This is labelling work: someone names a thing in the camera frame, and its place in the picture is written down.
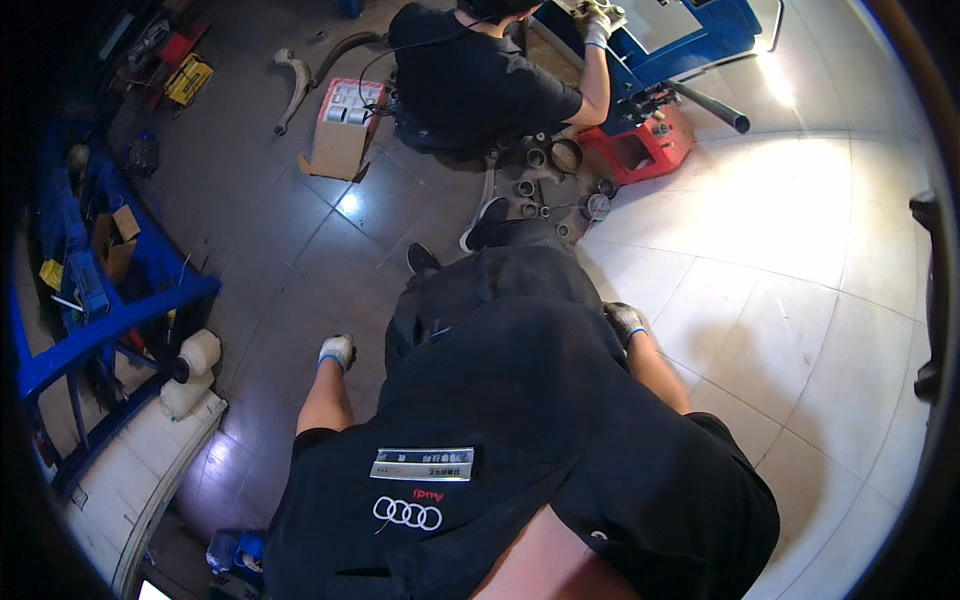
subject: hand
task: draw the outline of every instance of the hand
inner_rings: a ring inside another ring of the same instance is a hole
[[[624,302],[604,302],[603,316],[613,327],[616,336],[620,339],[620,344],[627,348],[630,344],[630,338],[637,333],[647,334],[647,324],[640,311],[633,308],[630,304]]]
[[[320,359],[317,361],[317,369],[325,358],[333,358],[340,365],[341,372],[347,372],[353,363],[357,360],[357,348],[353,345],[353,336],[335,335],[324,340],[324,345],[320,348]]]
[[[607,47],[607,40],[617,29],[627,24],[622,8],[607,5],[601,8],[595,0],[586,0],[578,7],[573,19],[584,37],[584,44]]]

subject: name badge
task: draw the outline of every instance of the name badge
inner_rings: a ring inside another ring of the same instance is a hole
[[[401,481],[469,481],[472,470],[473,447],[378,448],[370,477]]]

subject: audi logo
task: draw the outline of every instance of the audi logo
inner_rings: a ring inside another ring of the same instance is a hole
[[[437,522],[427,525],[433,518],[430,513],[437,514]],[[397,525],[403,524],[407,527],[421,528],[423,531],[433,531],[440,527],[444,522],[444,516],[440,509],[435,506],[421,506],[416,502],[407,502],[406,500],[394,500],[390,496],[382,495],[373,503],[373,516],[383,521],[390,521]]]

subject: dark hair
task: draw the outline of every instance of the dark hair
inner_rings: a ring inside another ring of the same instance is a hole
[[[529,11],[543,0],[457,0],[457,8],[475,19],[499,23],[512,14]]]

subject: white plastic container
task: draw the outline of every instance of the white plastic container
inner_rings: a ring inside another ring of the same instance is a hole
[[[186,363],[191,377],[201,375],[220,360],[220,338],[209,329],[201,329],[183,340],[178,358]]]
[[[163,412],[170,420],[180,420],[190,414],[213,384],[213,371],[207,369],[197,376],[191,376],[186,383],[177,383],[173,379],[160,388],[160,403]]]

